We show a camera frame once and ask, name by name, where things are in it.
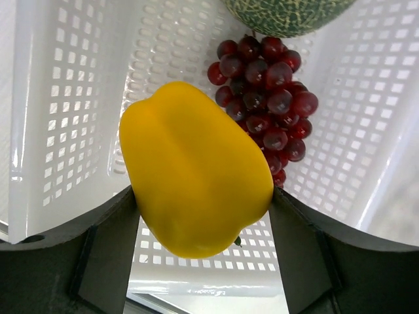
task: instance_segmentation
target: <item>basket hole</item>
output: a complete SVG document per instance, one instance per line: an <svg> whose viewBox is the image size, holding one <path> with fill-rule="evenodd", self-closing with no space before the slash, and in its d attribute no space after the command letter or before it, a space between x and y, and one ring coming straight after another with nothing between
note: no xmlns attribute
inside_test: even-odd
<svg viewBox="0 0 419 314"><path fill-rule="evenodd" d="M140 254L140 256L139 256L139 262L140 263L143 263L143 264L147 263L148 259L149 259L148 255Z"/></svg>
<svg viewBox="0 0 419 314"><path fill-rule="evenodd" d="M50 104L50 114L57 113L58 110L58 104L57 103L51 103Z"/></svg>
<svg viewBox="0 0 419 314"><path fill-rule="evenodd" d="M191 266L192 266L192 267L199 267L198 260L192 259L192 260L191 260Z"/></svg>
<svg viewBox="0 0 419 314"><path fill-rule="evenodd" d="M178 258L179 266L185 267L187 265L186 260L184 258Z"/></svg>
<svg viewBox="0 0 419 314"><path fill-rule="evenodd" d="M34 243L34 242L42 241L43 239L45 239L44 235L41 235L41 234L31 235L30 237L27 237L25 240L21 241L20 243Z"/></svg>

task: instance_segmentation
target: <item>bell pepper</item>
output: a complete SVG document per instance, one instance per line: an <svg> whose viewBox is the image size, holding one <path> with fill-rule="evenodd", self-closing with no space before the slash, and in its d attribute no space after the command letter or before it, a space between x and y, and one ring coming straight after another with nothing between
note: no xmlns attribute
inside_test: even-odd
<svg viewBox="0 0 419 314"><path fill-rule="evenodd" d="M174 255L218 254L267 212L274 187L263 153L194 86L171 82L133 103L119 136L141 216Z"/></svg>

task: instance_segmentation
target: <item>pepper stem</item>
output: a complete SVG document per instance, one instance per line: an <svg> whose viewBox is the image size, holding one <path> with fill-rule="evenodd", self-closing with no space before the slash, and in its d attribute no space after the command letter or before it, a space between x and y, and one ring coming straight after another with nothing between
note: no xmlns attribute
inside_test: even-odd
<svg viewBox="0 0 419 314"><path fill-rule="evenodd" d="M238 247L242 247L242 239L240 239L240 237L237 237L236 241L234 241L234 244Z"/></svg>

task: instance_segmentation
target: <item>melon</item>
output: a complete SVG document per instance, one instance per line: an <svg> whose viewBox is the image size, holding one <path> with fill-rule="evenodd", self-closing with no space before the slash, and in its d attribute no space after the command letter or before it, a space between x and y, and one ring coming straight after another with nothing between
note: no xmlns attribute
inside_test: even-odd
<svg viewBox="0 0 419 314"><path fill-rule="evenodd" d="M341 15L355 0L222 0L250 29L290 38L315 31Z"/></svg>

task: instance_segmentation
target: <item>white surface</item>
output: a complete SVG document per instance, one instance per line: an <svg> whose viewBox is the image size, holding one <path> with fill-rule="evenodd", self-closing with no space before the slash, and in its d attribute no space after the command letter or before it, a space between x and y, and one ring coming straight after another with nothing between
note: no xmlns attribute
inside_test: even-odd
<svg viewBox="0 0 419 314"><path fill-rule="evenodd" d="M158 296L191 314L288 314L285 296L243 298L213 296Z"/></svg>
<svg viewBox="0 0 419 314"><path fill-rule="evenodd" d="M117 141L121 112L175 79L193 82L213 96L205 72L215 61L216 46L245 31L219 2L18 3L9 178L12 241L57 226L125 187ZM418 182L411 175L415 168L406 165L407 156L417 156L408 145L419 113L418 8L419 0L359 0L326 28L286 42L303 56L298 78L321 100L311 119L314 134L306 142L307 157L287 167L286 190L333 218L362 230L373 222L373 232L408 243L417 243L417 212L386 207L388 195L401 195L396 185L415 187ZM0 167L7 173L1 162ZM399 207L413 208L415 194L414 188L404 193L409 200ZM186 260L187 266L143 234L142 224L130 288L280 293L264 222L249 227L251 234L244 230L246 244L239 256L232 247L228 255L208 262ZM148 249L141 248L142 241Z"/></svg>
<svg viewBox="0 0 419 314"><path fill-rule="evenodd" d="M16 2L0 1L0 220L8 222L10 115Z"/></svg>

